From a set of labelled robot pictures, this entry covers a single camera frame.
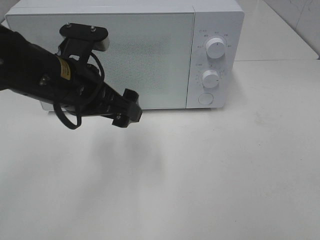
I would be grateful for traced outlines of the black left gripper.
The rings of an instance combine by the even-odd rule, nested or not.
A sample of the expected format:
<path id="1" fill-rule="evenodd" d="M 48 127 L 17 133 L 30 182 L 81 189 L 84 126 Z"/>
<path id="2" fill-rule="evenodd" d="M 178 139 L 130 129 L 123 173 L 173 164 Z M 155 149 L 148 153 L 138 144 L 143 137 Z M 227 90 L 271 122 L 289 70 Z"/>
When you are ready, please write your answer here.
<path id="1" fill-rule="evenodd" d="M 105 83 L 105 71 L 94 50 L 104 52 L 104 41 L 109 33 L 104 27 L 67 23 L 59 33 L 64 40 L 58 47 L 61 76 L 70 80 L 75 92 L 69 103 L 54 103 L 57 117 L 64 118 L 63 110 L 78 118 L 103 116 L 113 118 L 112 125 L 128 127 L 142 116 L 139 94 L 126 88 L 123 96 Z M 130 102 L 125 106 L 125 99 Z"/>

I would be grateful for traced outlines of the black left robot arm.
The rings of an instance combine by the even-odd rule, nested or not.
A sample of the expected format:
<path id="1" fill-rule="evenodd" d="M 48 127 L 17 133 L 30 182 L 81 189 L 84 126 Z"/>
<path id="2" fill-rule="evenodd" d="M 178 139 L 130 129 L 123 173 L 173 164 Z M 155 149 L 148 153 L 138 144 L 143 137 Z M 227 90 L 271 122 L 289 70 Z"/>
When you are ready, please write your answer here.
<path id="1" fill-rule="evenodd" d="M 20 33 L 0 28 L 0 88 L 53 106 L 59 120 L 77 129 L 82 117 L 101 116 L 126 128 L 141 119 L 139 94 L 125 89 L 119 94 L 105 82 L 105 72 L 95 51 L 105 51 L 109 33 L 104 27 L 68 23 L 58 52 L 27 41 Z"/>

